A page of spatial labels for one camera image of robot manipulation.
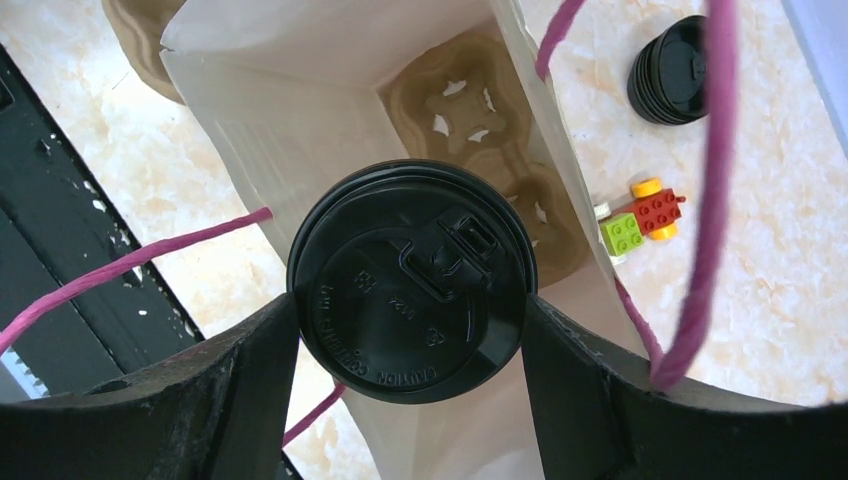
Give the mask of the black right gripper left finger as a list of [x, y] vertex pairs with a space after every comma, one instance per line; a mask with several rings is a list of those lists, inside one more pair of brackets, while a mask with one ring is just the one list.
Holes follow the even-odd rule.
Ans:
[[85, 394], [1, 408], [5, 479], [281, 479], [299, 328], [284, 294]]

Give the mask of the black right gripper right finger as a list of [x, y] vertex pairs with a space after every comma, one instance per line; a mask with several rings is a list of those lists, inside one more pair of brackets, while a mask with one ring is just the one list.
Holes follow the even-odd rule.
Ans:
[[548, 479], [843, 479], [847, 407], [801, 407], [685, 379], [667, 394], [647, 361], [537, 296], [522, 356]]

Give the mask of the black coffee cup lid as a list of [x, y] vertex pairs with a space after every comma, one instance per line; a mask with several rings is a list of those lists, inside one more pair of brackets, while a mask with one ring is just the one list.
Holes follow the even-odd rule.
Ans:
[[291, 245], [287, 288], [308, 350], [336, 380], [426, 404], [514, 357], [538, 274], [519, 215], [493, 186], [408, 159], [359, 170], [316, 203]]

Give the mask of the beige pink cake bag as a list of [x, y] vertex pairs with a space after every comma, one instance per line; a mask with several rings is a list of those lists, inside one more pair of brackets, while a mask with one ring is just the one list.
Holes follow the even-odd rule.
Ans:
[[[305, 217], [347, 176], [389, 161], [444, 162], [407, 152], [384, 88], [460, 34], [502, 41], [588, 243], [577, 271], [548, 287], [538, 275], [531, 296], [640, 356], [561, 109], [534, 68], [528, 10], [521, 1], [189, 1], [165, 29], [161, 57], [244, 204], [271, 210], [261, 227], [287, 266]], [[514, 357], [457, 397], [389, 403], [330, 374], [382, 478], [548, 479], [522, 356], [527, 301]]]

